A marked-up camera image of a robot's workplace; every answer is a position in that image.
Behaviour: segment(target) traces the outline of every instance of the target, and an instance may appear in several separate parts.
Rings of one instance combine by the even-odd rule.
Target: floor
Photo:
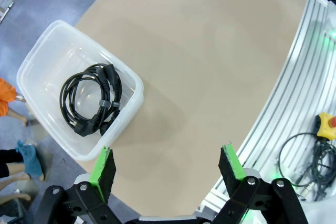
[[[16,85],[16,73],[25,56],[35,44],[41,33],[54,20],[64,20],[76,24],[83,13],[95,0],[14,0],[14,6],[0,24],[0,77]],[[17,112],[29,115],[26,106],[13,102],[10,107]],[[47,180],[34,181],[30,185],[18,183],[10,185],[1,194],[10,193],[15,188],[35,190],[37,195],[30,205],[26,222],[31,223],[44,190],[50,185],[69,188],[75,178],[85,171],[43,130],[39,124],[23,127],[15,119],[0,118],[0,148],[14,148],[17,140],[37,145],[48,166]],[[114,196],[109,205],[121,221],[136,218],[138,214]]]

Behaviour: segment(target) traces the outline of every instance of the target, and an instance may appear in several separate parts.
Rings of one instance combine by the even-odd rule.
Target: bolt
[[[249,185],[254,185],[254,184],[256,183],[256,181],[254,180],[254,178],[249,178],[249,179],[247,180],[247,183],[248,183]]]
[[[80,189],[80,190],[82,190],[82,191],[85,191],[85,190],[86,190],[86,188],[87,188],[87,186],[86,186],[86,185],[81,185],[81,186],[79,187],[79,189]]]
[[[58,188],[55,188],[53,191],[52,191],[52,194],[58,194],[59,193],[59,189]]]
[[[278,186],[278,187],[284,187],[284,185],[285,185],[285,184],[284,184],[284,182],[283,182],[282,180],[278,180],[278,181],[277,181],[277,186]]]

